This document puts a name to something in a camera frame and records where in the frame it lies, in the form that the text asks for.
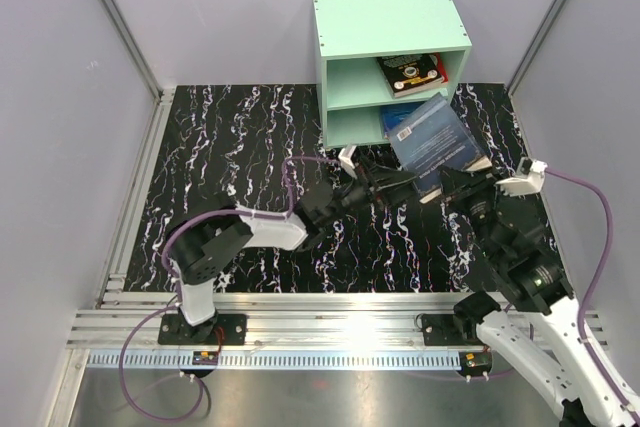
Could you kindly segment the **dark blue hardcover book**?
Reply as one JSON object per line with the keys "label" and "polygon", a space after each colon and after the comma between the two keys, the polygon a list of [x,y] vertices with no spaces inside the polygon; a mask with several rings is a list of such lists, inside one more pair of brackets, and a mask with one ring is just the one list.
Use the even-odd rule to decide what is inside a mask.
{"label": "dark blue hardcover book", "polygon": [[440,166],[476,171],[491,166],[448,99],[437,93],[388,133],[387,139],[404,170],[414,173],[420,202],[441,195]]}

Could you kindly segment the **blue orange Jane Eyre book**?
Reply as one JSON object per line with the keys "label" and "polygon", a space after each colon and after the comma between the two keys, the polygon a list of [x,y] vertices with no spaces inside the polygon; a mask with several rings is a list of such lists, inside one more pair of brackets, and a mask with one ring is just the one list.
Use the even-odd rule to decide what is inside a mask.
{"label": "blue orange Jane Eyre book", "polygon": [[382,132],[385,138],[388,133],[400,124],[412,112],[418,109],[423,101],[390,104],[380,107]]}

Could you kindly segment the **black paperback book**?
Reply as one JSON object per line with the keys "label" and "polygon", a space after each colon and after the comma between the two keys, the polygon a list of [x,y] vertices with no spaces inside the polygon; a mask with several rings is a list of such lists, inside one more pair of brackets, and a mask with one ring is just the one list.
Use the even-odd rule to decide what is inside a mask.
{"label": "black paperback book", "polygon": [[377,57],[377,65],[394,98],[444,86],[431,53]]}

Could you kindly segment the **red 13-Storey Treehouse book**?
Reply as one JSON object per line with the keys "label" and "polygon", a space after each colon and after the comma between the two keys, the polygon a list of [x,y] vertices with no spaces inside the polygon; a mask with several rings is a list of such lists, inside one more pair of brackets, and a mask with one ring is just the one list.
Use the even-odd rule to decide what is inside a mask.
{"label": "red 13-Storey Treehouse book", "polygon": [[436,65],[437,71],[439,73],[438,80],[440,81],[440,83],[442,85],[447,84],[448,83],[448,74],[447,74],[447,71],[446,71],[446,67],[444,65],[444,61],[442,60],[441,54],[434,52],[434,53],[430,54],[430,57],[431,57],[431,60]]}

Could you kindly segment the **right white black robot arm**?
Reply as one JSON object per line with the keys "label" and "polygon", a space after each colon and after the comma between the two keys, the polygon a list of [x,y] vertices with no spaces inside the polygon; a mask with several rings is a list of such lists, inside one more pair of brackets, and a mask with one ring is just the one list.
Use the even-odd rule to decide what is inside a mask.
{"label": "right white black robot arm", "polygon": [[544,226],[524,198],[541,192],[547,164],[524,157],[515,174],[439,169],[445,202],[468,217],[498,291],[548,349],[520,334],[486,292],[454,307],[453,332],[502,356],[544,399],[562,426],[636,426],[639,395],[625,381],[585,321],[578,298],[544,240]]}

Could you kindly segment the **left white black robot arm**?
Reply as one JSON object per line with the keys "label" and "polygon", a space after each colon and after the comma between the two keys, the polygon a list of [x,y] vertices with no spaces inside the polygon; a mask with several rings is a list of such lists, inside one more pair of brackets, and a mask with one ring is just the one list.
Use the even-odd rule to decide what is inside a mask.
{"label": "left white black robot arm", "polygon": [[335,187],[322,180],[301,197],[288,185],[284,211],[248,208],[219,193],[203,208],[174,219],[166,231],[161,262],[176,285],[176,311],[161,331],[174,342],[193,344],[220,337],[213,283],[242,250],[310,250],[351,211],[366,205],[391,208],[415,195],[415,174],[379,165],[357,154],[353,146],[343,148],[333,163],[349,176],[346,185]]}

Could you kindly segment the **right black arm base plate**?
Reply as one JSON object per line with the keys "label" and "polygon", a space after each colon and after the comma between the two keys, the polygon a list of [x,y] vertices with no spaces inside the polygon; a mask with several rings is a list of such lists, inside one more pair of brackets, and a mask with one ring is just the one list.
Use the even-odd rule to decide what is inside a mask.
{"label": "right black arm base plate", "polygon": [[426,346],[476,346],[480,345],[475,324],[461,320],[454,314],[427,314],[416,317],[416,325]]}

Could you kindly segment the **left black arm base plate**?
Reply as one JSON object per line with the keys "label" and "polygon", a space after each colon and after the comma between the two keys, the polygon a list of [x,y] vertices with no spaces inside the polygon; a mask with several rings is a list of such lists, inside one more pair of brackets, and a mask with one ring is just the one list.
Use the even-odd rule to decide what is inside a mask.
{"label": "left black arm base plate", "polygon": [[246,314],[217,313],[213,319],[192,326],[181,312],[166,314],[161,320],[158,343],[171,346],[243,346],[247,321]]}

